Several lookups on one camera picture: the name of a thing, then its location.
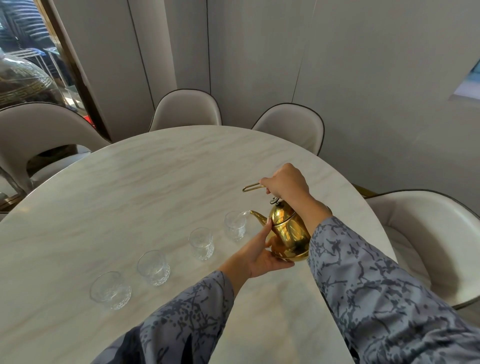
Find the empty glass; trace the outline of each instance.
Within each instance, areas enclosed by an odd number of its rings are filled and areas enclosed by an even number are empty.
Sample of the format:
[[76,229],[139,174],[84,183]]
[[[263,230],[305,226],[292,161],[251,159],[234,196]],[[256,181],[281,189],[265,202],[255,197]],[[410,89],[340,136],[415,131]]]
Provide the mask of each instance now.
[[113,310],[125,306],[131,296],[132,288],[125,283],[120,272],[104,273],[90,287],[90,298]]
[[151,250],[142,255],[138,259],[137,271],[154,286],[164,284],[170,276],[170,266],[165,254],[159,250]]
[[200,260],[207,260],[213,254],[213,235],[210,229],[198,228],[190,233],[188,241],[193,248],[193,256]]
[[238,241],[245,235],[245,225],[247,224],[247,216],[245,212],[230,211],[225,215],[225,228],[227,236]]

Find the teapot spout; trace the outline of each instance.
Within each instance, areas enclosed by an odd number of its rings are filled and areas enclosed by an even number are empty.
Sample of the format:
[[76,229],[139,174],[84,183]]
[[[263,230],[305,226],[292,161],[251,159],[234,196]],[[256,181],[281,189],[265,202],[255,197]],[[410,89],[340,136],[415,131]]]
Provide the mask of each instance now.
[[262,225],[266,225],[267,224],[267,218],[265,216],[263,216],[262,214],[256,212],[256,211],[253,211],[253,210],[250,210],[250,213],[255,216],[257,218],[258,221],[260,221],[260,223]]

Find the teapot lid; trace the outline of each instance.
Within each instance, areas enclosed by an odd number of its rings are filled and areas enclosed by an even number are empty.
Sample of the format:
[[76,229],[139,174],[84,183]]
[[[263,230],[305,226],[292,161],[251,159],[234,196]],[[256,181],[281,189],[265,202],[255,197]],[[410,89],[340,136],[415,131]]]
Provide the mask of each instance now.
[[279,225],[287,221],[295,214],[295,210],[290,207],[285,201],[279,201],[273,206],[270,211],[270,218],[273,225]]

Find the chair backrest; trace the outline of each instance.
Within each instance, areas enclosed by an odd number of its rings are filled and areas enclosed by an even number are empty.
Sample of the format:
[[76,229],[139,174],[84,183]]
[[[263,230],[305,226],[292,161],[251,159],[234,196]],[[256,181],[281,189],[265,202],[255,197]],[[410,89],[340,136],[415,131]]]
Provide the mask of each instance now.
[[383,226],[402,233],[417,251],[432,291],[455,308],[480,298],[480,219],[458,201],[428,190],[367,198]]
[[200,90],[175,90],[160,100],[149,132],[186,125],[222,125],[215,99]]
[[95,152],[110,142],[80,115],[59,105],[32,102],[0,110],[0,167],[26,192],[32,190],[29,159],[68,144]]
[[318,155],[324,141],[324,122],[312,109],[297,104],[272,106],[252,130],[278,136]]

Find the sleeve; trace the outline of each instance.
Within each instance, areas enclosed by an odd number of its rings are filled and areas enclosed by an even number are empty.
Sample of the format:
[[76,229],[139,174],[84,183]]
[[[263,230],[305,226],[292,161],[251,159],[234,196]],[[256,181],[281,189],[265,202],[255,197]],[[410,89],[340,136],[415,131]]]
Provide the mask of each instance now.
[[339,219],[308,264],[356,363],[480,363],[480,330]]
[[230,280],[215,271],[116,339],[93,364],[207,363],[232,307]]

